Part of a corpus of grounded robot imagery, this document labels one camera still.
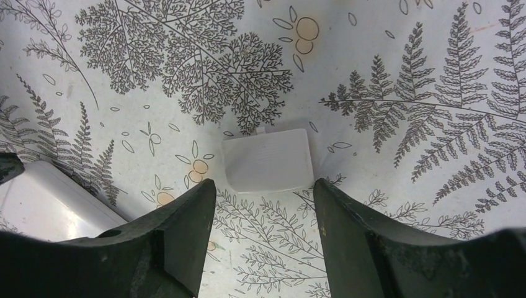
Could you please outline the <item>white battery cover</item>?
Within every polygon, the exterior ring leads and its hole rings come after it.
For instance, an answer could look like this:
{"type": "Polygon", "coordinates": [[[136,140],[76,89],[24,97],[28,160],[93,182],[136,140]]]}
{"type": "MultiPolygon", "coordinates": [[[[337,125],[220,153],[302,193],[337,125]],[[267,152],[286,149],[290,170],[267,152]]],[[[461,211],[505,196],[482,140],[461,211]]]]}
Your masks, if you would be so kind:
{"type": "Polygon", "coordinates": [[[226,181],[240,194],[265,194],[306,189],[314,183],[305,129],[224,140],[221,154],[226,181]]]}

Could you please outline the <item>white remote control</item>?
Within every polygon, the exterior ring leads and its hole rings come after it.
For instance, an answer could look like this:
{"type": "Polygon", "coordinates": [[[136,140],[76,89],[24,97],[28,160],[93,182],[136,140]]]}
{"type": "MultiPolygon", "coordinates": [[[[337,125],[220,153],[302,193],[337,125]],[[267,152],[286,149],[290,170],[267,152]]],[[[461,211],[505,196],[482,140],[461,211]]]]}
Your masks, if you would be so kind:
{"type": "Polygon", "coordinates": [[[96,237],[126,220],[46,161],[1,183],[1,230],[48,242],[96,237]]]}

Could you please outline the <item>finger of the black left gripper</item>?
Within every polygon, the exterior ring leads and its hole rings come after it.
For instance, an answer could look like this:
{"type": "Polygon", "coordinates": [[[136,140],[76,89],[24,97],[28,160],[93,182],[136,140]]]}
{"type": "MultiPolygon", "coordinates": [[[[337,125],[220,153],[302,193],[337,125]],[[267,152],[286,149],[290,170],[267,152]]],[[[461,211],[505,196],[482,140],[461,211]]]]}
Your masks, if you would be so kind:
{"type": "Polygon", "coordinates": [[[1,153],[1,184],[25,171],[24,164],[15,153],[1,153]]]}

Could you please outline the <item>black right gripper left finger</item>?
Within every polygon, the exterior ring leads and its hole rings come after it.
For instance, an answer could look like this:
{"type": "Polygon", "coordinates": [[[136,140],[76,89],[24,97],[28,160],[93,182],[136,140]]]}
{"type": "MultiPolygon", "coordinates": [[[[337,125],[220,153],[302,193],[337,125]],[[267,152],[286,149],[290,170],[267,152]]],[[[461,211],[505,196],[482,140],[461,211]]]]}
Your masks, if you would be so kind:
{"type": "Polygon", "coordinates": [[[197,297],[216,205],[205,179],[95,238],[1,233],[2,297],[197,297]]]}

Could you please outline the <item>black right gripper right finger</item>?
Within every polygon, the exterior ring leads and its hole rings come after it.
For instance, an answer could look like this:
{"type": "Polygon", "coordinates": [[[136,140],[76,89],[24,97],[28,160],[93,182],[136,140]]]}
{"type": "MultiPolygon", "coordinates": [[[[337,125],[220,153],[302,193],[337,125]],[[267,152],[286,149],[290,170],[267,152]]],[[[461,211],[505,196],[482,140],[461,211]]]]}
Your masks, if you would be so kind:
{"type": "Polygon", "coordinates": [[[333,297],[524,297],[525,230],[468,241],[410,227],[321,178],[313,199],[333,297]]]}

